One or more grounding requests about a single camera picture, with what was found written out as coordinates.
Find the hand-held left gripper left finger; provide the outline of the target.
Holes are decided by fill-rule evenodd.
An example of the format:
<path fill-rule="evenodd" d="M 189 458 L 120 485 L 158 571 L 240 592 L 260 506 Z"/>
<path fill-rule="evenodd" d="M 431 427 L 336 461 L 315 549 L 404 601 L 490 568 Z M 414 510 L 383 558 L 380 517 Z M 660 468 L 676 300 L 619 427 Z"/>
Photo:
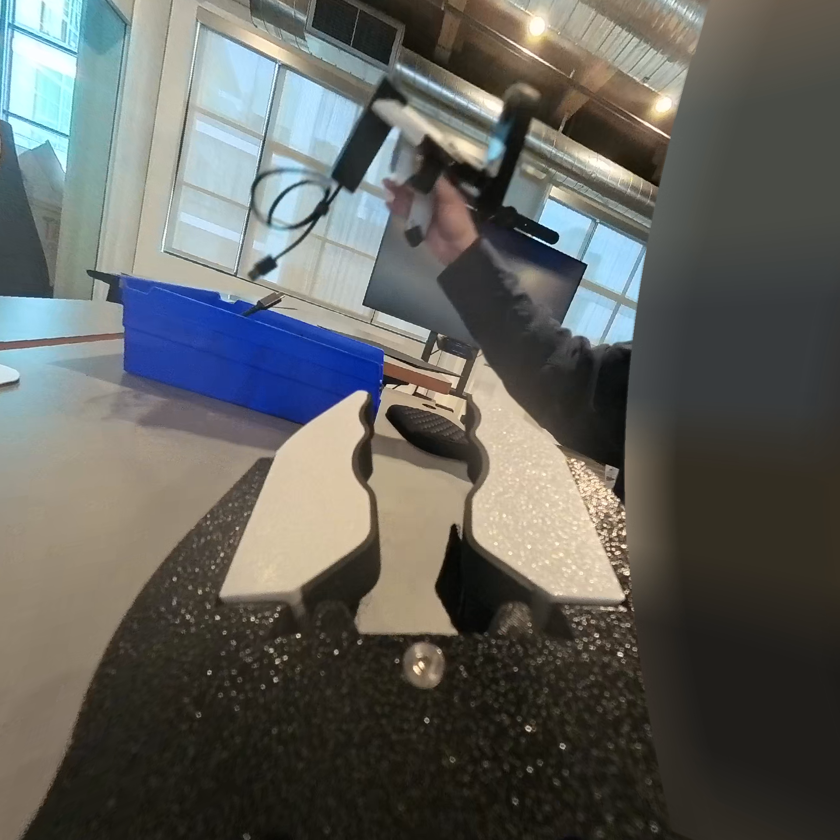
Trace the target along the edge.
<path fill-rule="evenodd" d="M 284 604 L 296 622 L 323 603 L 355 618 L 379 579 L 373 399 L 357 391 L 277 450 L 222 583 L 226 605 Z"/>

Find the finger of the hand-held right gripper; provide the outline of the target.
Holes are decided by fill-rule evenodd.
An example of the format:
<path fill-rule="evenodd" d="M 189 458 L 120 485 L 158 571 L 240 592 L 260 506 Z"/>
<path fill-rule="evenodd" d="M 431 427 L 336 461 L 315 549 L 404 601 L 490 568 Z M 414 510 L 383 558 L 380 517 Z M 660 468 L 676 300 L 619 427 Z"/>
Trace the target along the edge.
<path fill-rule="evenodd" d="M 400 101 L 378 101 L 377 117 L 402 136 L 412 146 L 424 143 L 452 146 L 451 138 L 439 131 L 423 115 Z"/>

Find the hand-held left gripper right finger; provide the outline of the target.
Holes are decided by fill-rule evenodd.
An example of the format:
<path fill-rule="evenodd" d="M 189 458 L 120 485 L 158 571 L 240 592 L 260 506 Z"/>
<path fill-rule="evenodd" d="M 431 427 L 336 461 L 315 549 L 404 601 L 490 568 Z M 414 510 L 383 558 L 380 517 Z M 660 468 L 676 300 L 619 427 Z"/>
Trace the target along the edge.
<path fill-rule="evenodd" d="M 485 634 L 507 605 L 570 636 L 566 607 L 614 608 L 624 590 L 550 435 L 505 392 L 466 399 L 463 521 L 448 535 L 435 591 L 457 634 Z"/>

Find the black rectangular usb device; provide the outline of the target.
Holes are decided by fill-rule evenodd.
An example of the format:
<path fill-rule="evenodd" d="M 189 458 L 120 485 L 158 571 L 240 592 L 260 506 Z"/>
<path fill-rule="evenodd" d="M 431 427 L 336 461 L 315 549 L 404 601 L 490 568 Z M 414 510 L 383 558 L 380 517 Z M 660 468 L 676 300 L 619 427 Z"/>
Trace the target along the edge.
<path fill-rule="evenodd" d="M 388 77 L 383 78 L 374 89 L 344 142 L 330 174 L 333 183 L 347 193 L 358 190 L 392 130 L 391 124 L 373 111 L 373 106 L 379 100 L 394 100 L 400 105 L 407 103 L 405 96 Z"/>

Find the person's right hand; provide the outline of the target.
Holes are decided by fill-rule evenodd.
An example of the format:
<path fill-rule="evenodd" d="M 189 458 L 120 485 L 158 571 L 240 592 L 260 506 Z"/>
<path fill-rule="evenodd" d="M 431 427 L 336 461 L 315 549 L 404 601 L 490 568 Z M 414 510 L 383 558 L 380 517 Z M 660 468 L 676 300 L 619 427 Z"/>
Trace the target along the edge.
<path fill-rule="evenodd" d="M 384 179 L 383 186 L 389 211 L 401 218 L 407 228 L 417 202 L 414 190 L 390 178 Z M 433 191 L 425 198 L 431 215 L 423 243 L 437 262 L 447 267 L 477 241 L 479 234 L 464 198 L 445 175 L 438 177 Z"/>

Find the ceiling air vent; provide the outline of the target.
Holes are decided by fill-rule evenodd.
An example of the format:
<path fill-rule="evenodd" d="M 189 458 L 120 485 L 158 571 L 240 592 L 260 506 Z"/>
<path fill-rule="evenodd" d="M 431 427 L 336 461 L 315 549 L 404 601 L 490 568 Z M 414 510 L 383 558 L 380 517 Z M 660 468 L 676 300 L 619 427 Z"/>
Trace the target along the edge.
<path fill-rule="evenodd" d="M 310 1 L 306 31 L 381 70 L 391 70 L 405 25 L 355 1 Z"/>

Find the black padded wrist rest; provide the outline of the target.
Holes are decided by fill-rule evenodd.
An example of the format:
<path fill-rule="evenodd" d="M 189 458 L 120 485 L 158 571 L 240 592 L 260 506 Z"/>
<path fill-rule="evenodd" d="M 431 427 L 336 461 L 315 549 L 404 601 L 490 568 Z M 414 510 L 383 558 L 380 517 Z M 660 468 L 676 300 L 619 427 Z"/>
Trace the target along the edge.
<path fill-rule="evenodd" d="M 463 463 L 473 457 L 465 430 L 444 416 L 395 404 L 387 408 L 385 417 L 408 444 L 428 455 Z"/>

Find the black computer monitor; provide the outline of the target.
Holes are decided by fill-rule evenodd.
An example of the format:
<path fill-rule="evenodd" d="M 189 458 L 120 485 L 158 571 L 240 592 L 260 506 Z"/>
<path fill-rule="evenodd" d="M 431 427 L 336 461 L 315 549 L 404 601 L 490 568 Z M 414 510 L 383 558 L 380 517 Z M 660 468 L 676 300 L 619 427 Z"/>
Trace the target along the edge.
<path fill-rule="evenodd" d="M 528 232 L 494 222 L 480 224 L 479 231 L 519 278 L 522 290 L 555 320 L 562 321 L 586 264 Z M 412 247 L 408 243 L 403 222 L 390 217 L 363 304 L 421 330 L 475 347 L 473 337 L 437 283 L 442 270 L 425 245 Z"/>

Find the blue plastic bin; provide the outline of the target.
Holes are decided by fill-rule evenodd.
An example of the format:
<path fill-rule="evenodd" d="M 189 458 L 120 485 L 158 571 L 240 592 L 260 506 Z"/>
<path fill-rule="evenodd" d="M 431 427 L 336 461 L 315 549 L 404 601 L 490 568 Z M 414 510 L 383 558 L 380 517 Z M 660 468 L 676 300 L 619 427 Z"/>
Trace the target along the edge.
<path fill-rule="evenodd" d="M 307 424 L 355 392 L 381 404 L 385 355 L 357 339 L 215 290 L 120 277 L 123 369 Z"/>

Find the monitor stand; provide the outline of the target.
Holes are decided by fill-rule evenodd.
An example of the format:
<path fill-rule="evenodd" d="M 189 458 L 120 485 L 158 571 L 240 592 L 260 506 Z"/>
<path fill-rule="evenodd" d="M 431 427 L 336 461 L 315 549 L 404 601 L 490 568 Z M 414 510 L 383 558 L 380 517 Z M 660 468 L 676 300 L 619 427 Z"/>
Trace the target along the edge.
<path fill-rule="evenodd" d="M 467 343 L 456 341 L 437 332 L 430 332 L 421 353 L 421 361 L 450 376 L 457 376 L 457 381 L 450 392 L 456 397 L 463 397 L 478 355 L 478 349 Z"/>

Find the large grid window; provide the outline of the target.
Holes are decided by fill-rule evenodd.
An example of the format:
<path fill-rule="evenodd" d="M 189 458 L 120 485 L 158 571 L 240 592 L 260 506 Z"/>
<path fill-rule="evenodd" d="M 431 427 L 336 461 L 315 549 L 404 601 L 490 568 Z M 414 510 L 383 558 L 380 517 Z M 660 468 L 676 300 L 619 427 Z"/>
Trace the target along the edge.
<path fill-rule="evenodd" d="M 361 105 L 288 66 L 198 25 L 165 249 L 243 277 L 293 234 L 268 230 L 249 208 L 258 172 L 273 166 L 329 172 L 361 115 Z M 355 193 L 343 192 L 329 215 L 289 257 L 304 279 L 369 276 L 382 243 L 386 210 L 377 181 L 388 152 Z"/>

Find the silver ceiling duct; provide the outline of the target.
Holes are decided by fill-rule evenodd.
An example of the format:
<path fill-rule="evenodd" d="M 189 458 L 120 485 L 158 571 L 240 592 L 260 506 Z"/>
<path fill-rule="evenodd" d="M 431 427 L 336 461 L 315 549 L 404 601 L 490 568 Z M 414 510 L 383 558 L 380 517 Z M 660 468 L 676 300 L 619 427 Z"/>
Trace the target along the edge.
<path fill-rule="evenodd" d="M 499 98 L 404 46 L 397 51 L 393 69 L 422 110 L 459 130 L 468 125 L 488 135 L 501 114 Z M 555 184 L 653 218 L 658 193 L 653 183 L 537 119 L 530 123 L 525 151 Z"/>

